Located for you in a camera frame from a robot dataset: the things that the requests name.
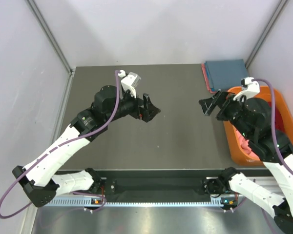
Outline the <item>red t shirt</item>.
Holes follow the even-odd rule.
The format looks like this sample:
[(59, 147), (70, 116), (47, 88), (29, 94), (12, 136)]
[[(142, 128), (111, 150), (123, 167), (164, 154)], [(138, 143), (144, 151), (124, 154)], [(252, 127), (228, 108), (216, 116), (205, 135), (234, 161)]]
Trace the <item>red t shirt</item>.
[(274, 118), (275, 128), (277, 130), (285, 132), (283, 118), (281, 113), (279, 112), (277, 105), (275, 105), (275, 118)]

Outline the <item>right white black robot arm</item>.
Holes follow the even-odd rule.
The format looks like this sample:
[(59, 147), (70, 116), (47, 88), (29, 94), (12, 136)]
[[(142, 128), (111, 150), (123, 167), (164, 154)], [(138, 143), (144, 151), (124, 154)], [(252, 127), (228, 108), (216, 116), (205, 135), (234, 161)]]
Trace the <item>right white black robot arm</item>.
[(293, 144), (280, 130), (272, 133), (272, 106), (257, 97), (236, 98), (234, 93), (218, 91), (208, 99), (199, 100), (205, 116), (215, 107), (219, 121), (228, 121), (248, 140), (249, 147), (276, 180), (282, 195), (248, 179), (233, 167), (218, 176), (218, 187), (224, 193), (237, 192), (251, 200), (275, 221), (285, 234), (293, 234)]

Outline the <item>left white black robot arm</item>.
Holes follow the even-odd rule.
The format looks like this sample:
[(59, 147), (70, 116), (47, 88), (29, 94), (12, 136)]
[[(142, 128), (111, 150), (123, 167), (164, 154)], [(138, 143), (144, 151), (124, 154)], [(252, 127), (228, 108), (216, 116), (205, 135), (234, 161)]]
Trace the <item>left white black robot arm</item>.
[(133, 97), (130, 91), (104, 86), (95, 94), (91, 106), (79, 112), (62, 135), (36, 161), (24, 167), (17, 166), (12, 173), (19, 179), (29, 200), (38, 208), (63, 194), (80, 191), (95, 194), (103, 183), (94, 169), (59, 174), (59, 168), (81, 148), (107, 131), (110, 122), (126, 116), (149, 122), (160, 111), (152, 104), (148, 94), (143, 94), (142, 98)]

